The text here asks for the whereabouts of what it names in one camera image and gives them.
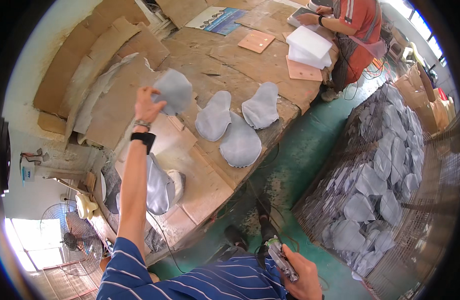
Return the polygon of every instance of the apron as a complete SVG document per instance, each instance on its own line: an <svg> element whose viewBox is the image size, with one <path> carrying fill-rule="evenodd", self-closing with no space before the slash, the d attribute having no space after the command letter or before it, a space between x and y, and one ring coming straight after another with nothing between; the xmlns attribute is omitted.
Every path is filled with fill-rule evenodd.
<svg viewBox="0 0 460 300"><path fill-rule="evenodd" d="M340 1L341 0L335 0L333 2L333 15L335 16L335 19L340 18L340 13L341 13L341 8L340 8ZM376 12L375 12L375 17L373 18L373 21L371 22L370 28L367 31L367 34L363 38L359 38L358 40L360 41L359 43L356 42L355 40L357 39L356 37L352 36L349 37L346 34L336 32L335 37L336 37L336 43L338 48L340 49L339 52L339 58L335 63L335 67L332 71L332 79L335 84L335 93L338 93L342 91L345 86L345 79L347 78L347 71L349 69L348 62L350 61L350 56L352 56L353 52L355 49L358 47L358 45L362 45L364 48L367 49L367 46L365 46L365 42L370 38L371 33L373 32L373 29L375 28L375 24L378 19L378 10L380 8L380 5L378 4L378 1L376 2ZM384 42L383 41L378 41L377 43L374 44L369 44L369 46L375 45L381 43L382 46L384 47Z"/></svg>

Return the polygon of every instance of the hand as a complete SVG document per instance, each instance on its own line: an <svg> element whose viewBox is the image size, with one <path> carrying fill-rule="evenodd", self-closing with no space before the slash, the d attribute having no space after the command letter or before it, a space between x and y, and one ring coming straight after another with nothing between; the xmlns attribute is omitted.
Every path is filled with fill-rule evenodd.
<svg viewBox="0 0 460 300"><path fill-rule="evenodd" d="M320 14L320 15L331 15L331 14L333 14L333 8L328 7L328 6L320 5L320 6L317 8L316 13L317 13L317 14Z"/></svg>
<svg viewBox="0 0 460 300"><path fill-rule="evenodd" d="M304 13L299 16L297 16L297 20L300 22L302 25L316 25L318 24L318 17L319 15L312 14L312 13Z"/></svg>
<svg viewBox="0 0 460 300"><path fill-rule="evenodd" d="M159 111L167 104L167 101L153 103L152 94L160 95L160 91L151 86L143 86L137 90L137 102L135 103L135 119L154 122Z"/></svg>
<svg viewBox="0 0 460 300"><path fill-rule="evenodd" d="M322 300L322 289L318 282L317 266L300 253L293 253L285 244L282 246L282 251L299 276L297 282L291 283L280 271L287 291L298 300Z"/></svg>

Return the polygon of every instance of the metal wire basket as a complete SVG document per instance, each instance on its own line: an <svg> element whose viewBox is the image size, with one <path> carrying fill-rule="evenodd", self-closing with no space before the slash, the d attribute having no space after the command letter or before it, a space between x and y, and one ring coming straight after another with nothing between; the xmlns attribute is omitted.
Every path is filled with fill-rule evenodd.
<svg viewBox="0 0 460 300"><path fill-rule="evenodd" d="M460 203L460 118L430 136L418 118L405 120L416 114L400 106L395 91L384 84L353 109L323 170L292 209L310 241L347 264L377 299L418 294L443 257ZM389 110L406 135L388 130L395 114ZM385 139L389 131L394 138ZM362 182L377 187L367 191Z"/></svg>

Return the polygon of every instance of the wire cage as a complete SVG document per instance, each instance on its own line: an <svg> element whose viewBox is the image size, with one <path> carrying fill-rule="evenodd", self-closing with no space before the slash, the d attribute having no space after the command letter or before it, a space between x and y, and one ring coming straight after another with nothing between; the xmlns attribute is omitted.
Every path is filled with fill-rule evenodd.
<svg viewBox="0 0 460 300"><path fill-rule="evenodd" d="M49 207L42 216L41 232L46 219L58 219L62 237L64 263L59 267L67 274L86 276L93 273L102 259L102 243L86 219L80 219L75 207L59 203Z"/></svg>
<svg viewBox="0 0 460 300"><path fill-rule="evenodd" d="M376 299L411 299L443 257L459 204L460 117L431 136L388 82L353 109L292 212Z"/></svg>

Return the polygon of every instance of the blue striped shirt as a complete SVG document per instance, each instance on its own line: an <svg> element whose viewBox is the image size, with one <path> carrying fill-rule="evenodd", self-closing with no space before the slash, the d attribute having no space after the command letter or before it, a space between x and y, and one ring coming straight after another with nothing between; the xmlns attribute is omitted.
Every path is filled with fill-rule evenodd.
<svg viewBox="0 0 460 300"><path fill-rule="evenodd" d="M97 299L286 299L287 291L269 256L265 267L263 270L254 256L232 257L153 283L137 246L118 237Z"/></svg>

